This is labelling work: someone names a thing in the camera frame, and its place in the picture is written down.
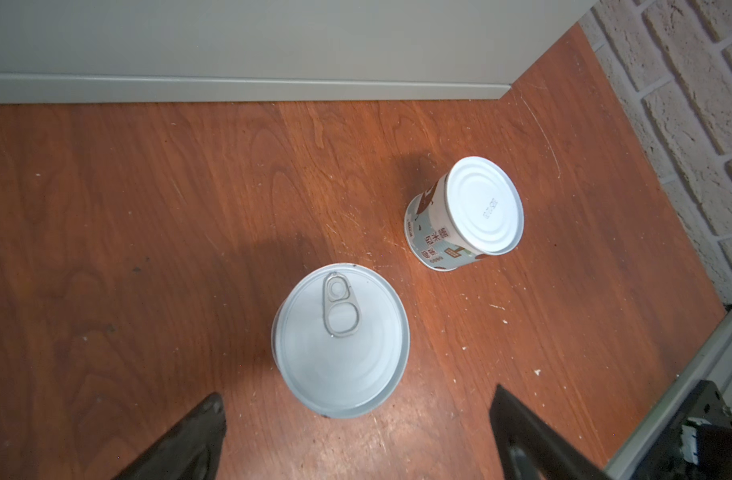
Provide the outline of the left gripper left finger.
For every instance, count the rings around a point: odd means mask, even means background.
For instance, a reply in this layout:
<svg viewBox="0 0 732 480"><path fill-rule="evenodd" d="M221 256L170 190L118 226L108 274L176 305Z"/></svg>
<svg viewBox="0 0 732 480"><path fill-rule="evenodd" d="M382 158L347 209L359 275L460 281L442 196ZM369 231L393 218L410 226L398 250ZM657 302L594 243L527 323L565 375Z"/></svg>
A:
<svg viewBox="0 0 732 480"><path fill-rule="evenodd" d="M115 479L215 479L226 434L223 398L213 392Z"/></svg>

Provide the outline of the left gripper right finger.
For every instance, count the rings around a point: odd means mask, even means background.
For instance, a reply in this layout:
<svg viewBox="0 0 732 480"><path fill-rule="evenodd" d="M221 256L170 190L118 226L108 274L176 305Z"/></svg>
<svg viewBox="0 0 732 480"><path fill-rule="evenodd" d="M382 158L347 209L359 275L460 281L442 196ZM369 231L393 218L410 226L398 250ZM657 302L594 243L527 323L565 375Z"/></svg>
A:
<svg viewBox="0 0 732 480"><path fill-rule="evenodd" d="M490 423L506 479L608 477L501 384Z"/></svg>

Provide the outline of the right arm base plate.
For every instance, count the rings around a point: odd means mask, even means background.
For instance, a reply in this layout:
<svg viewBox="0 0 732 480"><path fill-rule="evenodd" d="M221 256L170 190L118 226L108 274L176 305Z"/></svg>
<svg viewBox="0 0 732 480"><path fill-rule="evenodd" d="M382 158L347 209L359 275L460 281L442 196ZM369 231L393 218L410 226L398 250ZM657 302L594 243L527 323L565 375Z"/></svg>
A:
<svg viewBox="0 0 732 480"><path fill-rule="evenodd" d="M701 380L632 474L634 479L732 479L732 415Z"/></svg>

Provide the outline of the white can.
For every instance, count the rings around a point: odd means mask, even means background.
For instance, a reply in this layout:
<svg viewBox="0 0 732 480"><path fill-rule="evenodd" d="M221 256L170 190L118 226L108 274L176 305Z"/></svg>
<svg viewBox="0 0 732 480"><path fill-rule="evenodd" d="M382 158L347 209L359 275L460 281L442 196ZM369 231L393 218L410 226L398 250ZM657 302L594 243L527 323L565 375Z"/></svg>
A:
<svg viewBox="0 0 732 480"><path fill-rule="evenodd" d="M501 167L479 156L457 161L409 203L404 216L410 250L435 271L505 255L518 246L524 227L515 184Z"/></svg>
<svg viewBox="0 0 732 480"><path fill-rule="evenodd" d="M352 263L321 267L279 307L275 363L293 395L334 419L366 415L395 391L410 352L406 310L377 272Z"/></svg>

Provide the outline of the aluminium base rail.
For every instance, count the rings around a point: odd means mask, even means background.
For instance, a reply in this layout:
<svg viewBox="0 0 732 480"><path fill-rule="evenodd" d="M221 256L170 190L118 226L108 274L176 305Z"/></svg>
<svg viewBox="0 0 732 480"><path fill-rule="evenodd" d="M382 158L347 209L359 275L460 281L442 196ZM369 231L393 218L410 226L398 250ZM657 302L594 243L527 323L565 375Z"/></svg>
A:
<svg viewBox="0 0 732 480"><path fill-rule="evenodd" d="M674 450L690 418L732 427L732 306L697 354L605 467L613 479L634 479Z"/></svg>

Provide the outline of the grey metal cabinet box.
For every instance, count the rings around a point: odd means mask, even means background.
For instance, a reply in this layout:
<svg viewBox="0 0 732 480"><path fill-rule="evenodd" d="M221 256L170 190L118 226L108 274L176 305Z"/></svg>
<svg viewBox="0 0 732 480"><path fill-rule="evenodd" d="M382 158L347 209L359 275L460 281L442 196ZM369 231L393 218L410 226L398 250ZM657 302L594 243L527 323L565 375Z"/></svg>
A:
<svg viewBox="0 0 732 480"><path fill-rule="evenodd" d="M498 99L588 1L0 1L0 104Z"/></svg>

